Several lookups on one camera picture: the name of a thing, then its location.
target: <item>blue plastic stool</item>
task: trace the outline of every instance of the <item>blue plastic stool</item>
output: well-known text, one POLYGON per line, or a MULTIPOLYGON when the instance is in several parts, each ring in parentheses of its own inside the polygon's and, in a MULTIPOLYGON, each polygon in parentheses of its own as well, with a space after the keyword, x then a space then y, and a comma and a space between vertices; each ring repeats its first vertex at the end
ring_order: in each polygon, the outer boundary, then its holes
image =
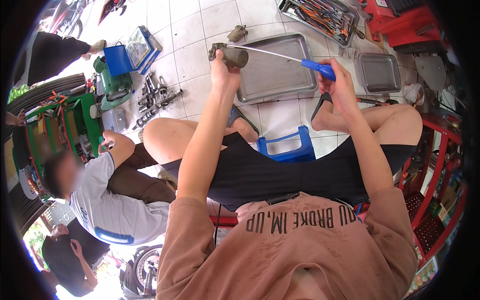
POLYGON ((299 130, 296 133, 289 134, 284 137, 280 137, 278 139, 269 140, 267 141, 264 137, 258 138, 257 141, 258 152, 262 153, 269 158, 283 162, 283 163, 290 163, 290 162, 301 162, 301 161, 312 161, 315 160, 315 152, 313 150, 312 141, 310 140, 310 136, 308 134, 308 127, 307 126, 300 126, 299 130), (291 138, 292 136, 299 135, 301 141, 301 147, 275 155, 268 154, 267 151, 267 144, 274 143, 282 140, 286 140, 291 138))

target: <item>green bench grinder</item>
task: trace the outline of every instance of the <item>green bench grinder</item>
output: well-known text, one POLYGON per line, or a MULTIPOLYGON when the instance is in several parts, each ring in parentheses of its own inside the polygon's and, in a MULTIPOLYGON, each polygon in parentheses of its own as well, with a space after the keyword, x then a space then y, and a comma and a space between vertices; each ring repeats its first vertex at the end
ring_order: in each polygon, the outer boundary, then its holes
POLYGON ((118 76, 110 76, 107 64, 105 63, 105 56, 97 57, 93 63, 93 67, 97 73, 100 74, 101 84, 105 96, 102 98, 102 110, 109 110, 122 103, 128 101, 132 97, 129 89, 133 86, 130 73, 125 73, 118 76))

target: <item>black slipper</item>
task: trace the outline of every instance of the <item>black slipper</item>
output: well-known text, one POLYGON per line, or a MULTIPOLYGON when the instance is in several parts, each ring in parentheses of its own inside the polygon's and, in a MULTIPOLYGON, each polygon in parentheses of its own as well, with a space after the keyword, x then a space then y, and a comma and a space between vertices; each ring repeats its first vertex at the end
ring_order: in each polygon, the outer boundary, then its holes
POLYGON ((253 128, 253 130, 255 130, 255 132, 257 132, 258 135, 260 135, 260 132, 258 131, 258 129, 255 127, 255 125, 250 122, 250 120, 248 120, 243 114, 242 112, 240 111, 240 109, 238 109, 238 107, 236 107, 235 105, 232 104, 232 110, 230 111, 230 115, 228 116, 228 121, 227 121, 227 127, 230 127, 232 126, 232 123, 233 121, 235 121, 236 119, 242 117, 245 121, 247 121, 250 126, 253 128))
POLYGON ((328 92, 325 92, 321 97, 320 97, 320 100, 318 101, 318 104, 317 104, 317 107, 315 107, 315 110, 313 111, 313 114, 312 114, 312 118, 310 119, 310 122, 313 121, 313 118, 315 118, 315 115, 317 114, 318 112, 318 109, 320 108, 320 106, 322 106, 322 103, 324 102, 324 100, 327 100, 328 102, 332 103, 332 98, 330 97, 330 94, 328 92))

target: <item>brown pants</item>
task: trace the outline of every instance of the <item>brown pants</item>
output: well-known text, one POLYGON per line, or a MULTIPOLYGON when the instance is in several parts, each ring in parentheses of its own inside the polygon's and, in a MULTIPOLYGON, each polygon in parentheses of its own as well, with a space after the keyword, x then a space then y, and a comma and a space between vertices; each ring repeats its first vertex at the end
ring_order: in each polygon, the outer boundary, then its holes
POLYGON ((145 204, 156 201, 171 203, 175 200, 175 193, 166 185, 165 180, 137 171, 156 164, 143 143, 135 145, 132 156, 113 172, 108 180, 107 189, 117 195, 142 200, 145 204))

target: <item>black shorts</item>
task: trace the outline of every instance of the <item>black shorts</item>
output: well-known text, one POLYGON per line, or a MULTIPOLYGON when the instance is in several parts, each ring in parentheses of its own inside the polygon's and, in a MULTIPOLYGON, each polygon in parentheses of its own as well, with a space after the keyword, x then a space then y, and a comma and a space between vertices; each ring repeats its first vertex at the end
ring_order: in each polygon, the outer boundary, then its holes
MULTIPOLYGON (((295 192, 354 206, 368 195, 363 186, 357 153, 351 137, 331 153, 314 161, 281 163, 253 149, 236 132, 224 136, 208 197, 230 211, 248 202, 263 201, 295 192)), ((409 145, 381 145, 395 174, 415 150, 409 145)), ((181 159, 164 164, 178 177, 181 159)))

